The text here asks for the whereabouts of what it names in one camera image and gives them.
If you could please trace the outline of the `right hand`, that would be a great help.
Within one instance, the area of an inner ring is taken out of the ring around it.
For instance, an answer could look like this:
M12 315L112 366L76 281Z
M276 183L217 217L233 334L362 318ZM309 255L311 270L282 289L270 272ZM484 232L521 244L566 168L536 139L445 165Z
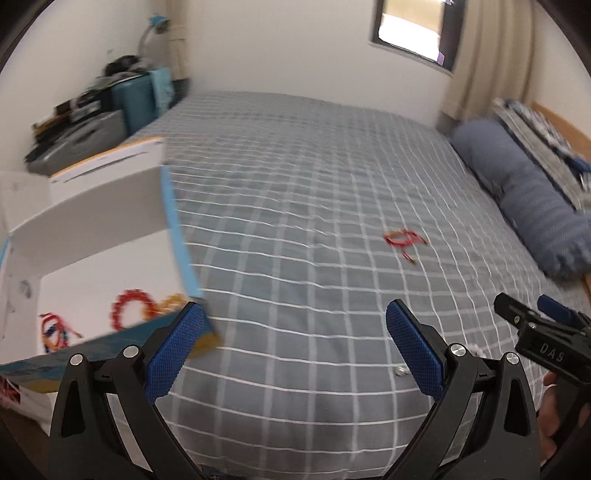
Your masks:
M557 450L552 440L560 427L561 420L557 410L556 385L558 376L549 372L543 379L546 388L537 416L541 463L544 464Z

